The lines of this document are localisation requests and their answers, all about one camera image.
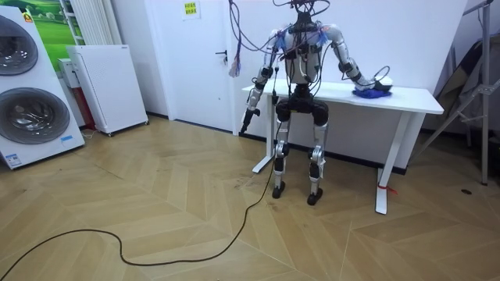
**washing machine door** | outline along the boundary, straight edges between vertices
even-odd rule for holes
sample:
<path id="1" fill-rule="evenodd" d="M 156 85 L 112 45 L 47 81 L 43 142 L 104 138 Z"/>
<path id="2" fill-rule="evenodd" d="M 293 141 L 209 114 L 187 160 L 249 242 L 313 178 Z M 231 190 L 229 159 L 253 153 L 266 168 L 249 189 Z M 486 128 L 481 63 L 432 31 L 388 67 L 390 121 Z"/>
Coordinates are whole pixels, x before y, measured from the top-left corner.
<path id="1" fill-rule="evenodd" d="M 38 60 L 33 38 L 19 24 L 0 16 L 0 76 L 25 73 Z"/>
<path id="2" fill-rule="evenodd" d="M 70 124 L 64 101 L 47 91 L 22 87 L 0 94 L 0 136 L 20 144 L 43 144 Z"/>

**white door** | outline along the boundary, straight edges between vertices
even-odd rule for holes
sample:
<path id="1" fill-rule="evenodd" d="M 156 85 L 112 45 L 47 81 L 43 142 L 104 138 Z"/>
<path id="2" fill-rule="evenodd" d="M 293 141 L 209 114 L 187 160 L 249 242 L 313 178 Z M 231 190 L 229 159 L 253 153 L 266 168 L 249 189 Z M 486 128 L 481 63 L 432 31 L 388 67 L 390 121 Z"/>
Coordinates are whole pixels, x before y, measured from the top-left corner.
<path id="1" fill-rule="evenodd" d="M 188 3 L 196 15 L 187 15 Z M 224 2 L 147 1 L 169 117 L 232 131 Z"/>

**white table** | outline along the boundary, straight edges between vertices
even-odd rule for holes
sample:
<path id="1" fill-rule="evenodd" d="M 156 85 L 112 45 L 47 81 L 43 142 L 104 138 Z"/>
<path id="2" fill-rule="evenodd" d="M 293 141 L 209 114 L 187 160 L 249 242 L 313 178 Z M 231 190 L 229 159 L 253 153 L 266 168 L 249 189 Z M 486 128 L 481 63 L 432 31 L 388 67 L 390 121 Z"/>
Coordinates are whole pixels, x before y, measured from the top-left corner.
<path id="1" fill-rule="evenodd" d="M 267 102 L 267 132 L 266 132 L 266 157 L 257 164 L 253 169 L 254 173 L 259 173 L 262 168 L 273 159 L 274 157 L 274 106 L 272 106 L 273 94 L 272 80 L 266 85 L 264 94 L 266 95 Z M 243 89 L 246 93 L 253 88 L 246 87 Z M 383 108 L 387 110 L 398 110 L 401 112 L 398 128 L 396 129 L 394 138 L 392 140 L 391 149 L 387 155 L 384 168 L 378 170 L 378 183 L 377 183 L 377 202 L 375 211 L 380 214 L 387 214 L 388 212 L 388 182 L 392 173 L 392 168 L 396 157 L 401 147 L 401 142 L 405 136 L 405 130 L 408 125 L 409 119 L 412 114 L 416 113 L 430 113 L 442 114 L 443 108 L 439 105 L 433 95 L 425 89 L 407 88 L 407 87 L 393 87 L 391 89 L 392 95 L 390 97 L 366 99 L 360 98 L 352 94 L 354 86 L 352 84 L 341 83 L 328 83 L 321 84 L 320 91 L 315 96 L 315 99 L 320 101 L 332 101 L 346 103 L 356 106 L 364 106 L 369 108 Z M 278 79 L 276 81 L 276 93 L 279 97 L 288 97 L 288 85 L 285 79 Z"/>

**door handle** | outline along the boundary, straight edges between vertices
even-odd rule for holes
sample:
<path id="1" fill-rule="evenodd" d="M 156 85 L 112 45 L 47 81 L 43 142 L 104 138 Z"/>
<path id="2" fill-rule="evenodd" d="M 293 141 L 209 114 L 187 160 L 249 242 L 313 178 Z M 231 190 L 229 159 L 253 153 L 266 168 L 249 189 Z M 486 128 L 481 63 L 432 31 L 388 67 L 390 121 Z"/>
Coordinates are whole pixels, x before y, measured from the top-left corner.
<path id="1" fill-rule="evenodd" d="M 227 64 L 227 50 L 224 52 L 217 52 L 216 55 L 225 55 L 224 64 Z"/>

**poster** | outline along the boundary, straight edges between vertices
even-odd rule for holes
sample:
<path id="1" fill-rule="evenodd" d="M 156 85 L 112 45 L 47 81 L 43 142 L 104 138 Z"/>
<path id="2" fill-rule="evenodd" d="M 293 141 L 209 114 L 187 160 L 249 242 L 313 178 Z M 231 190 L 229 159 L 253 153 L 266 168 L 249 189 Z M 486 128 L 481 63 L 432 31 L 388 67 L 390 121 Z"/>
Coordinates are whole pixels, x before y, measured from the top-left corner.
<path id="1" fill-rule="evenodd" d="M 7 5 L 30 11 L 35 26 L 44 42 L 48 57 L 55 71 L 59 71 L 57 59 L 68 59 L 67 45 L 75 45 L 70 27 L 63 15 L 59 0 L 0 0 L 0 5 Z"/>

